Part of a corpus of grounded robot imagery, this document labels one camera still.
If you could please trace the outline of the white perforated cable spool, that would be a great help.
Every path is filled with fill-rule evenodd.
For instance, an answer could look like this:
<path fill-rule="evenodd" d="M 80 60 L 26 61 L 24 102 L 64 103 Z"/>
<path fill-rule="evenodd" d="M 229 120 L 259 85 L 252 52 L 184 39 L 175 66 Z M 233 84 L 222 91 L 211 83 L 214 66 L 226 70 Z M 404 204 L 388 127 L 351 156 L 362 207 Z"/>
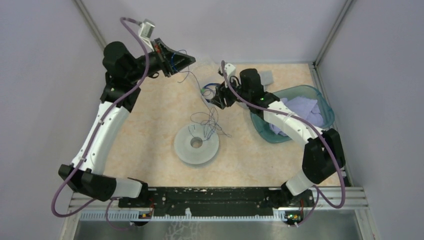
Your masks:
<path fill-rule="evenodd" d="M 218 134 L 198 123 L 182 127 L 173 142 L 178 158 L 186 165 L 200 167 L 209 164 L 219 152 Z"/>

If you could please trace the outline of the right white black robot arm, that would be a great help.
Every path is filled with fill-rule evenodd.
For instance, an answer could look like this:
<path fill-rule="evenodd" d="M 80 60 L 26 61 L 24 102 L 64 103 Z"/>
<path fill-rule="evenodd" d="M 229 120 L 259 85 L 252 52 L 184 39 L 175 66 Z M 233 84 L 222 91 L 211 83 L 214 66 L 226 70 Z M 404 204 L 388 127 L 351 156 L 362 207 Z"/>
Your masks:
<path fill-rule="evenodd" d="M 235 102 L 244 103 L 251 114 L 278 127 L 303 147 L 301 170 L 281 186 L 283 203 L 295 206 L 301 200 L 301 193 L 345 166 L 340 135 L 333 128 L 321 129 L 290 111 L 280 98 L 264 90 L 255 68 L 244 69 L 239 76 L 235 71 L 232 64 L 218 69 L 224 82 L 215 88 L 210 103 L 221 109 Z"/>

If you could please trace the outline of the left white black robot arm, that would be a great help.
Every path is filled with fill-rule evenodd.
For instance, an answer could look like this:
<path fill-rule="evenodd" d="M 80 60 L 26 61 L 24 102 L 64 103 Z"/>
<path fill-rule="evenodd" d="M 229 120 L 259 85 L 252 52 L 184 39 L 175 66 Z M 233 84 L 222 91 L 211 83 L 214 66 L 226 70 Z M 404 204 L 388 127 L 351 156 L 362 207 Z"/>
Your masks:
<path fill-rule="evenodd" d="M 134 57 L 120 41 L 103 50 L 106 85 L 100 97 L 97 116 L 80 151 L 70 164 L 63 164 L 59 176 L 73 192 L 105 202 L 130 198 L 138 207 L 149 203 L 147 183 L 132 178 L 105 176 L 105 166 L 115 138 L 132 112 L 141 92 L 140 82 L 158 72 L 170 77 L 196 62 L 195 57 L 169 48 L 160 38 L 152 51 Z"/>

